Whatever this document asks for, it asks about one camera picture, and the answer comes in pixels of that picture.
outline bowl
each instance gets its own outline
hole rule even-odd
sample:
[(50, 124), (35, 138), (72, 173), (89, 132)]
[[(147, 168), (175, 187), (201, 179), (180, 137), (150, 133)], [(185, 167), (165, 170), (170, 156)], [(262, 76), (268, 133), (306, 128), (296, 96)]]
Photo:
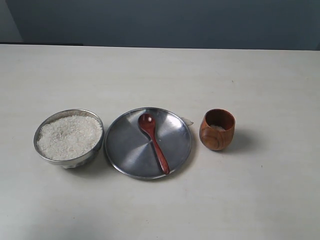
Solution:
[(213, 151), (225, 149), (234, 138), (236, 120), (223, 109), (208, 111), (202, 120), (199, 137), (203, 145)]
[[(97, 120), (102, 128), (101, 137), (100, 137), (98, 143), (87, 153), (85, 153), (79, 157), (73, 158), (73, 159), (53, 160), (48, 157), (45, 157), (37, 145), (37, 141), (39, 140), (39, 137), (40, 137), (41, 128), (44, 125), (50, 124), (58, 119), (70, 117), (70, 116), (91, 117), (91, 118), (94, 118), (95, 120)], [(83, 110), (83, 109), (69, 109), (69, 110), (65, 110), (65, 111), (60, 111), (60, 112), (48, 117), (46, 120), (44, 120), (44, 122), (41, 123), (41, 125), (38, 127), (38, 129), (36, 130), (36, 132), (34, 134), (33, 145), (34, 145), (34, 148), (37, 151), (37, 153), (48, 163), (60, 166), (64, 169), (76, 168), (76, 167), (79, 167), (79, 166), (93, 160), (96, 157), (98, 151), (100, 150), (100, 148), (102, 146), (102, 142), (104, 139), (104, 133), (105, 133), (104, 125), (103, 125), (101, 119), (96, 114), (94, 114), (93, 112), (90, 112), (88, 110)]]

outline wooden cup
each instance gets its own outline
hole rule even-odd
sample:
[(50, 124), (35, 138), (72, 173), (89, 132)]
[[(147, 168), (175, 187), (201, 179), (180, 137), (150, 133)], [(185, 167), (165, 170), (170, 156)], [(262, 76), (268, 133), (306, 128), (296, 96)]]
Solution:
[(232, 114), (223, 109), (208, 111), (202, 120), (199, 136), (208, 149), (218, 151), (225, 149), (234, 138), (236, 120)]

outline spoon handle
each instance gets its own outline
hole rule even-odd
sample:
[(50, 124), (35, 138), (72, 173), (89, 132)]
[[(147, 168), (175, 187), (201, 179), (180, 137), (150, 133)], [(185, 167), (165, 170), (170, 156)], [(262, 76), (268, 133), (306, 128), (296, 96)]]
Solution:
[(168, 162), (167, 162), (164, 154), (162, 153), (161, 148), (159, 147), (155, 137), (152, 137), (152, 142), (153, 142), (153, 145), (154, 145), (154, 148), (155, 148), (155, 153), (156, 153), (156, 156), (157, 156), (157, 158), (159, 160), (162, 172), (165, 175), (168, 175), (170, 173)]

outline stainless steel plate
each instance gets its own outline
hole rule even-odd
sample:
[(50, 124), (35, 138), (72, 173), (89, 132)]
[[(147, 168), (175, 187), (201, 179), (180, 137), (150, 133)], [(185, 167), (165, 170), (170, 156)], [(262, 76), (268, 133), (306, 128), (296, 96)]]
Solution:
[(130, 177), (161, 178), (165, 175), (159, 168), (152, 142), (138, 126), (139, 116), (145, 113), (155, 118), (155, 137), (170, 173), (177, 170), (190, 154), (191, 132), (180, 117), (160, 108), (138, 108), (118, 117), (106, 132), (104, 152), (117, 170)]

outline stainless steel bowl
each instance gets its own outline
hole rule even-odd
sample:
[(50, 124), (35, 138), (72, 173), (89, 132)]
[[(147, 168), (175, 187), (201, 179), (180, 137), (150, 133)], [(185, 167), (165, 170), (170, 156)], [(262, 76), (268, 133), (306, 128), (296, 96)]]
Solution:
[[(50, 124), (58, 119), (70, 117), (70, 116), (74, 116), (74, 115), (83, 116), (83, 117), (91, 117), (99, 122), (99, 124), (101, 125), (101, 128), (102, 128), (102, 133), (101, 133), (101, 137), (100, 137), (98, 143), (90, 151), (88, 151), (84, 155), (79, 156), (77, 158), (73, 158), (73, 159), (69, 159), (69, 160), (52, 160), (50, 158), (45, 157), (41, 153), (41, 151), (37, 145), (37, 141), (40, 137), (41, 128), (44, 125)], [(81, 166), (81, 165), (83, 165), (83, 164), (85, 164), (95, 158), (95, 156), (97, 155), (98, 151), (100, 150), (100, 148), (102, 146), (102, 142), (104, 139), (104, 133), (105, 133), (104, 125), (103, 125), (101, 119), (96, 114), (94, 114), (93, 112), (87, 111), (87, 110), (83, 110), (83, 109), (69, 109), (69, 110), (58, 112), (58, 113), (48, 117), (46, 120), (44, 120), (44, 122), (41, 123), (41, 125), (38, 127), (38, 129), (36, 130), (36, 132), (34, 134), (33, 145), (34, 145), (34, 148), (37, 151), (37, 153), (44, 160), (46, 160), (48, 163), (53, 164), (53, 165), (58, 165), (58, 166), (65, 168), (65, 169), (76, 168), (76, 167)]]

